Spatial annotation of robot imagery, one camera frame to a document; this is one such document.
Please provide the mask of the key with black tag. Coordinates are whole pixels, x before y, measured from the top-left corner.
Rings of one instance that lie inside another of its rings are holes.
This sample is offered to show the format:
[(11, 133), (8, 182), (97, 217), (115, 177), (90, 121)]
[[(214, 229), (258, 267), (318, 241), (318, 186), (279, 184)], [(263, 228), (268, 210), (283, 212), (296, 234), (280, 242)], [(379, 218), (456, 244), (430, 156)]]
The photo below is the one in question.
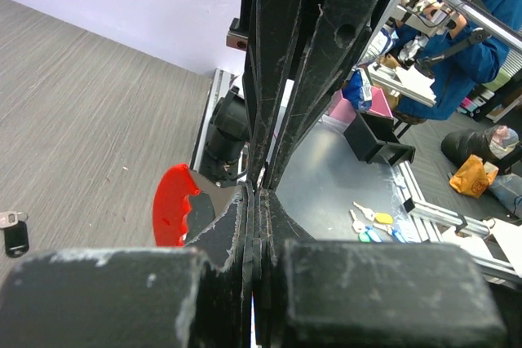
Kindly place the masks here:
[(5, 253), (9, 258), (19, 258), (29, 251), (28, 215), (23, 212), (1, 212), (1, 231)]

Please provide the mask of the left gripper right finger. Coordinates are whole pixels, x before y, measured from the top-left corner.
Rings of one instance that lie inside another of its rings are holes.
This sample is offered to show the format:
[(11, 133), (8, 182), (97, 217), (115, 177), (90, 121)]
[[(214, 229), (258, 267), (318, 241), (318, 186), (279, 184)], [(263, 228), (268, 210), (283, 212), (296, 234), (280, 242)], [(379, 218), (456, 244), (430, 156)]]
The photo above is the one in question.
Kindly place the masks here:
[(314, 240), (270, 191), (257, 194), (254, 217), (259, 345), (507, 345), (489, 285), (459, 247)]

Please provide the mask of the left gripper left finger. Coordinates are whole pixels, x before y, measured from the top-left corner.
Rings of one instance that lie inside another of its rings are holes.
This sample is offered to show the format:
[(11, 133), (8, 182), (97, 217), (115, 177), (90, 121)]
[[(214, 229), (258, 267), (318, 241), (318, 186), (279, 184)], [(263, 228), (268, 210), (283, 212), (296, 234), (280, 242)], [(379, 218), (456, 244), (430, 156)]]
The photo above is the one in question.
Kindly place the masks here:
[(13, 266), (1, 288), (4, 347), (247, 347), (246, 226), (254, 196), (181, 248), (61, 249)]

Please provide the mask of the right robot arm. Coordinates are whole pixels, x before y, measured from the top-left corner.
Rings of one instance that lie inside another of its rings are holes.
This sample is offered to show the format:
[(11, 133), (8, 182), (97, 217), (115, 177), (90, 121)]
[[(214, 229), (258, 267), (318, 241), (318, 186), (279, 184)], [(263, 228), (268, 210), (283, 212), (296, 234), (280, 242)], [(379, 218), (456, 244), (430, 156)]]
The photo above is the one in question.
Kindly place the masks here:
[(382, 24), (391, 0), (241, 0), (227, 44), (245, 52), (241, 86), (209, 119), (201, 172), (274, 189), (290, 157)]

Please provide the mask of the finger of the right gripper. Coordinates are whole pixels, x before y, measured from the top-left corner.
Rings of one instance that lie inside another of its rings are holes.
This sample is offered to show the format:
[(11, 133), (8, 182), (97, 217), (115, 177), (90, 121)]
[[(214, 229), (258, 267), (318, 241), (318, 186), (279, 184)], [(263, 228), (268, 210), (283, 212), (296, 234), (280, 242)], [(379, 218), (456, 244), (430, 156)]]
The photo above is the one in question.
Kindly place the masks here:
[(360, 58), (390, 0), (324, 0), (273, 149), (264, 186), (276, 189), (294, 150), (324, 113), (334, 91)]
[(242, 0), (248, 34), (243, 89), (250, 132), (247, 178), (257, 183), (272, 143), (277, 114), (290, 73), (297, 68), (324, 0)]

